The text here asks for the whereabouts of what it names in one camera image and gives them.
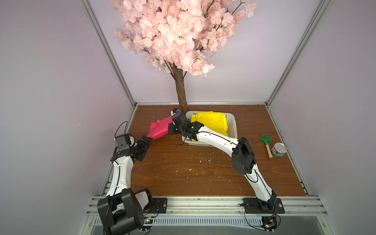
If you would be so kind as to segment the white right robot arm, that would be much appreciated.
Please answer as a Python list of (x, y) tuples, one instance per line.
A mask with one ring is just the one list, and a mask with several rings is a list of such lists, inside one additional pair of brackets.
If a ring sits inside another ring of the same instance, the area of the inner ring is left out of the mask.
[(255, 153), (246, 138), (226, 137), (200, 122), (191, 122), (182, 112), (171, 113), (172, 123), (168, 126), (169, 134), (181, 134), (185, 139), (211, 145), (228, 154), (231, 157), (233, 170), (243, 175), (249, 182), (261, 209), (265, 212), (275, 212), (277, 195), (262, 177)]

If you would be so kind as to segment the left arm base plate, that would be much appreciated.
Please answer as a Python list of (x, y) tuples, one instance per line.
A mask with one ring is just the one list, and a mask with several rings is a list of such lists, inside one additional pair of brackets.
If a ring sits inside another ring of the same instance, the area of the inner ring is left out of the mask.
[(143, 210), (144, 214), (166, 214), (167, 212), (167, 202), (166, 197), (154, 197)]

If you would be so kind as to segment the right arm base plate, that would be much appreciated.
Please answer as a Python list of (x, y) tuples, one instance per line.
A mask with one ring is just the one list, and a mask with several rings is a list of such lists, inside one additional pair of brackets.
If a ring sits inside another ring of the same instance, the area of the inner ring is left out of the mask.
[(245, 208), (246, 213), (253, 214), (284, 214), (286, 213), (283, 203), (280, 198), (276, 198), (274, 201), (264, 202), (257, 198), (243, 198), (243, 202), (240, 204)]

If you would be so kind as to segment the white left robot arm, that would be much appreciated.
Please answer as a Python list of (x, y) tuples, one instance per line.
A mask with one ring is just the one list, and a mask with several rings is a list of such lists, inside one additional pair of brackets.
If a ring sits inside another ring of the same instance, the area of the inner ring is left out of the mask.
[(116, 146), (110, 162), (113, 165), (112, 183), (97, 210), (105, 235), (126, 235), (144, 226), (144, 210), (153, 207), (148, 189), (133, 192), (131, 174), (136, 161), (143, 161), (152, 138), (134, 140), (130, 134), (115, 137)]

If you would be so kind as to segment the plain yellow raincoat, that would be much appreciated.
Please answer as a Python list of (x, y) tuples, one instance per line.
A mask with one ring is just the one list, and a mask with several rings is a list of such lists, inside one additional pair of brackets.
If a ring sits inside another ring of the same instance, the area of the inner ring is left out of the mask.
[(223, 113), (218, 112), (199, 112), (195, 115), (192, 115), (191, 122), (200, 122), (203, 125), (207, 126), (209, 129), (224, 135), (228, 136), (228, 123), (226, 116)]

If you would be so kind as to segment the pink raincoat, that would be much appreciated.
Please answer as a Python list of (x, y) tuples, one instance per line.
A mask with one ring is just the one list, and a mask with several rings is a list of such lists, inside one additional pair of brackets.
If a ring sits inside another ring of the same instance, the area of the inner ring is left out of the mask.
[(147, 137), (156, 140), (167, 135), (170, 123), (173, 123), (171, 116), (157, 120), (156, 122), (151, 122), (149, 125), (149, 133), (147, 134)]

